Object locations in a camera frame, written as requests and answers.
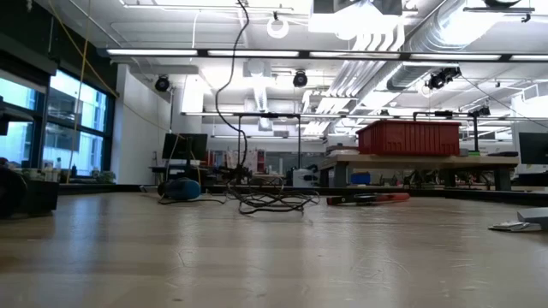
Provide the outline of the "white flat packet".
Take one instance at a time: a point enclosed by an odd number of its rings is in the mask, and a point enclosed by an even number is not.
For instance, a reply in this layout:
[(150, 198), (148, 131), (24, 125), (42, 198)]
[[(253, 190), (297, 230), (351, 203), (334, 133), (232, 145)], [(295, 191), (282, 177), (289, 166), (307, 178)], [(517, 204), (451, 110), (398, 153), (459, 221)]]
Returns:
[(523, 233), (523, 232), (538, 232), (542, 227), (538, 223), (530, 222), (501, 222), (494, 224), (488, 228), (492, 231)]

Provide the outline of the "black ceiling device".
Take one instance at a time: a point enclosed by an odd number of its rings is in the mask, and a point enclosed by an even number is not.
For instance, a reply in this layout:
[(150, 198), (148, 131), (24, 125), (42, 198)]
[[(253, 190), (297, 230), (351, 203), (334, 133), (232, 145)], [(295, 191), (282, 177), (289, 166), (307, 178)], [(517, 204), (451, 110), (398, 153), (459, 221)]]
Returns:
[(446, 84), (452, 82), (455, 78), (462, 75), (459, 67), (442, 68), (441, 70), (432, 73), (430, 79), (426, 82), (426, 86), (430, 90), (441, 89)]

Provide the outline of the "red plastic bin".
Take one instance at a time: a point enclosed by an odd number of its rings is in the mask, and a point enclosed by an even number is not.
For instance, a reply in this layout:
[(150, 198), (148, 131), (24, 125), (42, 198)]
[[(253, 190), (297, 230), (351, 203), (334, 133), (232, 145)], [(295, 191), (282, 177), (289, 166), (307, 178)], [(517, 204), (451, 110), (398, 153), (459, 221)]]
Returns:
[(361, 154), (458, 156), (459, 122), (380, 120), (356, 132)]

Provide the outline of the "white appliance box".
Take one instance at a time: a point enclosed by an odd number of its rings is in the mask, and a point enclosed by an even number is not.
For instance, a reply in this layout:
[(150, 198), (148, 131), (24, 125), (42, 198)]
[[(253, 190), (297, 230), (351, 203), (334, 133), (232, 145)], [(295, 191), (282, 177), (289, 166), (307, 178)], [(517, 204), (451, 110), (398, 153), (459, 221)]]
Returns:
[(294, 169), (292, 172), (292, 186), (300, 188), (314, 187), (318, 178), (310, 169)]

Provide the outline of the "black background station frame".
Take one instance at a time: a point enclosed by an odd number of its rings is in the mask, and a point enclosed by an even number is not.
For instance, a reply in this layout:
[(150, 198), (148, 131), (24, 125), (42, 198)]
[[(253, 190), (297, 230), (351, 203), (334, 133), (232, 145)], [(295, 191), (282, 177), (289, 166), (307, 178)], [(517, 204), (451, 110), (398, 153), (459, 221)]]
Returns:
[(237, 159), (238, 163), (236, 169), (242, 171), (244, 164), (247, 159), (247, 135), (241, 128), (241, 119), (244, 117), (258, 117), (259, 119), (279, 119), (279, 118), (288, 118), (296, 119), (298, 125), (301, 125), (301, 115), (291, 114), (291, 113), (272, 113), (272, 112), (246, 112), (246, 113), (235, 113), (235, 116), (238, 118), (238, 126), (235, 128), (237, 132)]

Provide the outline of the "blue round speaker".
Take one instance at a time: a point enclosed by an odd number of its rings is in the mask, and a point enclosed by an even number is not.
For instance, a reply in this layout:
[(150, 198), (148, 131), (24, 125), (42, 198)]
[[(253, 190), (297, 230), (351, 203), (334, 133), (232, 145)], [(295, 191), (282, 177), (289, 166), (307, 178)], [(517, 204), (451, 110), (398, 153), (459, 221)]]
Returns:
[(158, 194), (161, 197), (175, 201), (188, 201), (200, 196), (201, 187), (197, 181), (188, 178), (179, 178), (160, 184), (158, 186)]

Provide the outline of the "red and black hand tool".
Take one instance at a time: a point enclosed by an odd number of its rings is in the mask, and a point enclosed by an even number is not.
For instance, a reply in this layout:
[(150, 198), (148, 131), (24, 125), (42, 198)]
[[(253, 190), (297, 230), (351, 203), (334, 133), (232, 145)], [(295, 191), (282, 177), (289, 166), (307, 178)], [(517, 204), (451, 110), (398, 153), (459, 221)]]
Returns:
[(406, 192), (398, 193), (363, 193), (329, 197), (326, 203), (332, 206), (370, 205), (376, 203), (402, 202), (410, 199)]

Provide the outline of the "wooden workbench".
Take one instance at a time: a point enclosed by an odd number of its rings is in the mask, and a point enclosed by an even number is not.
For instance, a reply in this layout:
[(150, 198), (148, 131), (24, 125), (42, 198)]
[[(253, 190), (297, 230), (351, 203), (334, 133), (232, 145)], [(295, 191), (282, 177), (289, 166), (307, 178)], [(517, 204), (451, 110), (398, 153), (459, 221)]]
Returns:
[(448, 187), (454, 187), (450, 176), (459, 171), (490, 171), (496, 191), (511, 190), (510, 172), (520, 163), (518, 157), (405, 157), (365, 154), (338, 154), (326, 158), (319, 166), (321, 187), (342, 188), (348, 185), (348, 175), (354, 169), (375, 170), (443, 170), (448, 175)]

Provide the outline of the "black computer monitor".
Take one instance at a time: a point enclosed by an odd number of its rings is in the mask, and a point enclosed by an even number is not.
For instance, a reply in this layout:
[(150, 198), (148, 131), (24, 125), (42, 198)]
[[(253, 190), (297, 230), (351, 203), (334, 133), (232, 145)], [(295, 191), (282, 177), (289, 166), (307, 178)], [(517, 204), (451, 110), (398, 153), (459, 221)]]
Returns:
[(208, 135), (205, 133), (167, 133), (162, 159), (200, 160), (207, 156)]
[(548, 164), (548, 133), (519, 133), (523, 164)]

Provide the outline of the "black frame pole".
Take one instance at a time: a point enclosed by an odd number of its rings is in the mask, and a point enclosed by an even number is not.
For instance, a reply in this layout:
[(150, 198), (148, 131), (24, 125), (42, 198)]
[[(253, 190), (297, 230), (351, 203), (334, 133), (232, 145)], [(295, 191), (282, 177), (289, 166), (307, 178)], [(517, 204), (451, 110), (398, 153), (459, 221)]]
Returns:
[[(131, 49), (131, 48), (103, 48), (99, 49), (98, 53), (100, 56), (108, 56), (108, 57), (114, 57), (110, 56), (106, 51), (108, 49)], [(207, 51), (209, 50), (220, 50), (220, 49), (146, 49), (146, 48), (139, 48), (139, 49), (145, 49), (145, 50), (196, 50), (198, 51), (197, 56), (131, 56), (131, 57), (216, 57), (216, 56), (208, 56)], [(414, 60), (410, 59), (410, 56), (412, 54), (423, 54), (425, 52), (402, 52), (402, 51), (349, 51), (349, 50), (292, 50), (292, 51), (299, 51), (300, 55), (298, 57), (291, 57), (295, 59), (320, 59), (320, 60), (345, 60), (345, 59), (339, 59), (339, 58), (311, 58), (309, 56), (310, 51), (335, 51), (335, 52), (391, 52), (391, 53), (399, 53), (401, 56), (399, 59), (348, 59), (348, 61), (401, 61), (401, 62), (453, 62), (453, 61), (420, 61), (420, 60)], [(438, 53), (438, 54), (485, 54), (485, 53)], [(513, 62), (510, 60), (510, 58), (513, 55), (548, 55), (548, 54), (509, 54), (509, 53), (499, 53), (499, 54), (493, 54), (493, 55), (500, 55), (500, 59), (497, 61), (482, 61), (482, 62)], [(259, 58), (259, 57), (235, 57), (234, 58)], [(460, 62), (480, 62), (480, 61), (460, 61)]]

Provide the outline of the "grey flat box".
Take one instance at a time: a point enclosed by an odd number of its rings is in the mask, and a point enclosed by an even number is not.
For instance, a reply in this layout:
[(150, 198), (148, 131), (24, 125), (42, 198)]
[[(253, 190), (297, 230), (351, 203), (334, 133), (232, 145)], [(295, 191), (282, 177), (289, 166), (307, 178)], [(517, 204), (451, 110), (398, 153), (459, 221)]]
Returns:
[(542, 230), (548, 230), (548, 207), (518, 210), (517, 218), (519, 222), (537, 224)]

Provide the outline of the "silver ventilation duct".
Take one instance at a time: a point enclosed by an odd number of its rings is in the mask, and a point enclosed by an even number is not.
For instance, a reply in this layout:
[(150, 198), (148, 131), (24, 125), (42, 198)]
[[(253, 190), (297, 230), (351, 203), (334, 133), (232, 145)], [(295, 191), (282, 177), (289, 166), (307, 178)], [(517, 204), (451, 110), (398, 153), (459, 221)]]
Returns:
[(497, 21), (489, 16), (465, 12), (466, 0), (446, 0), (407, 39), (404, 51), (461, 51), (484, 35)]

